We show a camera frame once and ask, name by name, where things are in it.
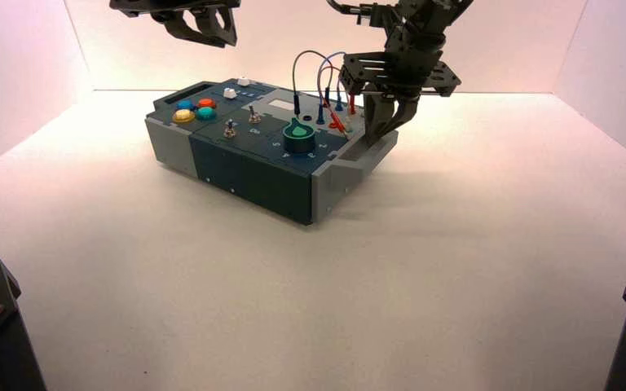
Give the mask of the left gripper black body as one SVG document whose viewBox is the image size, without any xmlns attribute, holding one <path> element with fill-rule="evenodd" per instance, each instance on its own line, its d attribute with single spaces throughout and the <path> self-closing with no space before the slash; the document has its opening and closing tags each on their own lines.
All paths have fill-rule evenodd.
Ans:
<svg viewBox="0 0 626 391">
<path fill-rule="evenodd" d="M 142 15 L 164 11 L 236 8 L 240 7 L 240 0 L 111 0 L 109 7 L 125 15 Z"/>
</svg>

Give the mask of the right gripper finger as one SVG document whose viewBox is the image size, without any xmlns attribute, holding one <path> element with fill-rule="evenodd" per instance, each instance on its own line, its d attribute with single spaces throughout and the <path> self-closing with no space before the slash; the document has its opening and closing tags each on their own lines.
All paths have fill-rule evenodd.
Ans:
<svg viewBox="0 0 626 391">
<path fill-rule="evenodd" d="M 386 133 L 398 129 L 401 125 L 409 122 L 417 112 L 419 98 L 402 98 L 397 101 L 397 109 L 386 123 Z"/>
<path fill-rule="evenodd" d="M 384 134 L 384 127 L 395 112 L 395 100 L 383 94 L 364 96 L 364 140 L 373 145 Z"/>
</svg>

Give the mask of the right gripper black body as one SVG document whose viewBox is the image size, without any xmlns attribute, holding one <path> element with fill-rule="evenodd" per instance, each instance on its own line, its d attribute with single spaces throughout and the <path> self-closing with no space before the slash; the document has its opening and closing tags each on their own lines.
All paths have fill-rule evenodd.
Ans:
<svg viewBox="0 0 626 391">
<path fill-rule="evenodd" d="M 450 96 L 461 79 L 441 60 L 443 51 L 402 48 L 343 55 L 341 81 L 349 94 Z"/>
</svg>

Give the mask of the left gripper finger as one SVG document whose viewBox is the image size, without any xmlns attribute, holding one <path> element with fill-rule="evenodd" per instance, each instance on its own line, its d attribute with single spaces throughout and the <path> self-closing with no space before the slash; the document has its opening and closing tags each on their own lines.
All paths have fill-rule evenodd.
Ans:
<svg viewBox="0 0 626 391">
<path fill-rule="evenodd" d="M 223 47 L 223 44 L 215 37 L 205 36 L 188 26 L 182 11 L 159 11 L 153 12 L 151 17 L 158 24 L 164 26 L 166 32 L 180 40 L 199 43 L 207 46 Z"/>
<path fill-rule="evenodd" d="M 230 7 L 203 7 L 194 10 L 201 42 L 210 46 L 234 46 L 236 27 Z"/>
</svg>

